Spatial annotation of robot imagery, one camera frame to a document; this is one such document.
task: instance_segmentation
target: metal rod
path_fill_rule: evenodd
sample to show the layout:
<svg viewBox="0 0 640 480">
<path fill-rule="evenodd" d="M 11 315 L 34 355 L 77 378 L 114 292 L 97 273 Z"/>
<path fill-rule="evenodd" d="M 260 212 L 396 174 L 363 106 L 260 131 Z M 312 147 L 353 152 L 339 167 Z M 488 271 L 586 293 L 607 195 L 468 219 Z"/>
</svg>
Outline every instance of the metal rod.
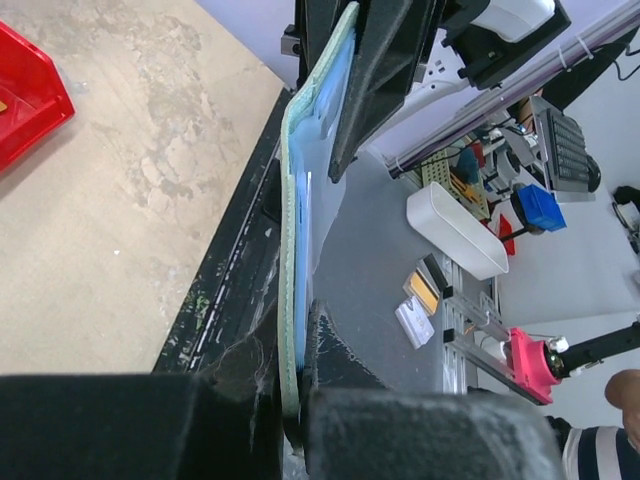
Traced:
<svg viewBox="0 0 640 480">
<path fill-rule="evenodd" d="M 509 240 L 513 240 L 514 238 L 519 237 L 520 235 L 524 235 L 528 231 L 529 230 L 527 230 L 526 228 L 521 228 L 520 230 L 516 230 L 515 232 L 510 233 L 509 235 L 505 235 L 504 237 L 500 237 L 500 241 L 502 243 L 508 242 Z"/>
<path fill-rule="evenodd" d="M 509 198 L 499 198 L 498 200 L 494 200 L 493 202 L 489 202 L 489 209 L 493 209 L 496 205 L 500 205 L 502 202 L 506 202 Z"/>
<path fill-rule="evenodd" d="M 489 308 L 484 310 L 471 301 L 469 301 L 462 293 L 455 292 L 453 297 L 446 300 L 451 307 L 462 314 L 466 319 L 471 321 L 477 328 L 491 335 L 500 342 L 508 342 L 511 340 L 509 330 L 502 325 L 495 312 Z"/>
</svg>

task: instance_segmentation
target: keyboard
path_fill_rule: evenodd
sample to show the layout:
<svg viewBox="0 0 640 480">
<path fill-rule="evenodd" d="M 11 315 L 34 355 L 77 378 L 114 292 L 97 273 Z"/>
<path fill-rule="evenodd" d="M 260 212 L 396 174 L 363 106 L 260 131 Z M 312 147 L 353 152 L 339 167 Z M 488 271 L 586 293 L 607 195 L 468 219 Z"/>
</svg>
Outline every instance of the keyboard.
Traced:
<svg viewBox="0 0 640 480">
<path fill-rule="evenodd" d="M 589 163 L 582 129 L 575 120 L 547 109 L 551 183 L 554 190 L 586 192 Z"/>
</svg>

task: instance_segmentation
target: blue plastic bin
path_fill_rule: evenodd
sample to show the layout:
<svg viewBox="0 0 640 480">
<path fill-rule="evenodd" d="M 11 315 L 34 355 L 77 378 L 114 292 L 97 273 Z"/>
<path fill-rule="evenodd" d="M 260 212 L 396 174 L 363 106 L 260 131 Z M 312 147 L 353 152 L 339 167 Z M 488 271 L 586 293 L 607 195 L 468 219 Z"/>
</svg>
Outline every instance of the blue plastic bin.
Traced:
<svg viewBox="0 0 640 480">
<path fill-rule="evenodd" d="M 566 228 L 564 216 L 556 199 L 546 190 L 529 185 L 517 191 L 527 221 L 548 232 Z"/>
</svg>

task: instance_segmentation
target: person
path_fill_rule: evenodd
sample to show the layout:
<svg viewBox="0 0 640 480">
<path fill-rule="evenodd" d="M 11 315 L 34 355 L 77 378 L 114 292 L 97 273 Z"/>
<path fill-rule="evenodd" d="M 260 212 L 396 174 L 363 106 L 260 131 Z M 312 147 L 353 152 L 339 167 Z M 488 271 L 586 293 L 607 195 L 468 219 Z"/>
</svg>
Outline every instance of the person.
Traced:
<svg viewBox="0 0 640 480">
<path fill-rule="evenodd" d="M 614 375 L 605 397 L 621 410 L 624 429 L 573 428 L 563 418 L 547 417 L 558 440 L 567 480 L 640 479 L 640 370 Z"/>
</svg>

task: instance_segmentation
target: small card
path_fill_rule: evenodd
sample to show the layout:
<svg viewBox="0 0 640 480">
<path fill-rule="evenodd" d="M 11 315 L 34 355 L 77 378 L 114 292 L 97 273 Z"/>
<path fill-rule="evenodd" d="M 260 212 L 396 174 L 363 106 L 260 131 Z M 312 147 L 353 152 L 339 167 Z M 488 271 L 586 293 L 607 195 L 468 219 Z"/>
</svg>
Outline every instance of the small card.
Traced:
<svg viewBox="0 0 640 480">
<path fill-rule="evenodd" d="M 416 350 L 435 334 L 427 312 L 415 296 L 409 297 L 400 304 L 396 309 L 396 316 Z"/>
</svg>

